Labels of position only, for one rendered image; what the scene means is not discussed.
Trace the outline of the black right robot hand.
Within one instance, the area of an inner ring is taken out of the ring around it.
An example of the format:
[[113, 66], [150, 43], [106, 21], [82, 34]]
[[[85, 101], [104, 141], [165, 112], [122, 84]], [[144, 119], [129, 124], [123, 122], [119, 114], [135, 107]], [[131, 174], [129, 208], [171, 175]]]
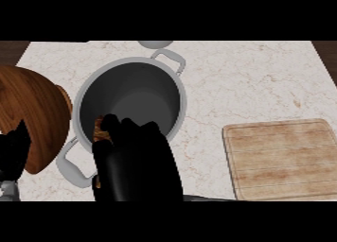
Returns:
[[181, 202], [175, 161], [157, 124], [138, 126], [129, 118], [117, 120], [106, 114], [100, 129], [110, 139], [91, 144], [97, 170], [91, 180], [94, 200]]

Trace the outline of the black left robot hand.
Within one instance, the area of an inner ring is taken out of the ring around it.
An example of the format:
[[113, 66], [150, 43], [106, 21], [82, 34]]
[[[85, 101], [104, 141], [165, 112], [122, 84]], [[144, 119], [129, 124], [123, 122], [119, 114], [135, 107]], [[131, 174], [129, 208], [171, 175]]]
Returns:
[[0, 182], [17, 181], [27, 160], [30, 137], [20, 121], [14, 130], [0, 134]]

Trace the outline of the brown wooden bowl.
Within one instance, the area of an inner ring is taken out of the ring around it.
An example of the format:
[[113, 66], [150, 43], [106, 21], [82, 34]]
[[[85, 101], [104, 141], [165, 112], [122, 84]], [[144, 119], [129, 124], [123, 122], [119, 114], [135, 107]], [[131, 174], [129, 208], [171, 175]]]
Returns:
[[0, 65], [0, 130], [7, 134], [24, 122], [32, 141], [24, 170], [30, 174], [39, 173], [61, 150], [70, 111], [58, 85], [35, 71]]

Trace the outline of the grey rounded object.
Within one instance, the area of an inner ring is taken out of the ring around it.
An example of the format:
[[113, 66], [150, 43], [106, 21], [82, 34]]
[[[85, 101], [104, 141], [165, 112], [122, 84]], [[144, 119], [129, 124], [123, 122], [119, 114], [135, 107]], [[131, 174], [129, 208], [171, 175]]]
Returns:
[[171, 41], [138, 41], [138, 44], [144, 48], [159, 49], [159, 48], [165, 48], [171, 44]]

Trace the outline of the pale wooden cutting board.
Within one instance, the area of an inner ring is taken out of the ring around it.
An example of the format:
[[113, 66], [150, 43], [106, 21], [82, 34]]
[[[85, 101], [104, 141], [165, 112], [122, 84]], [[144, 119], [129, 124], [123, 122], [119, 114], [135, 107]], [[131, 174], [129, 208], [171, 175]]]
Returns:
[[337, 136], [320, 118], [227, 125], [237, 200], [337, 199]]

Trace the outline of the brown croissant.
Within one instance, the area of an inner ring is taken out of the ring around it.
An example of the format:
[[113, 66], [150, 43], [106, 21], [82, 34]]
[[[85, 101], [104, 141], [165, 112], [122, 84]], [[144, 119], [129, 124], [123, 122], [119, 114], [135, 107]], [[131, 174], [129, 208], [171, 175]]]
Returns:
[[92, 141], [94, 142], [101, 141], [101, 140], [111, 140], [109, 132], [103, 131], [100, 129], [101, 121], [103, 121], [103, 116], [98, 115], [94, 119], [94, 128], [92, 128]]

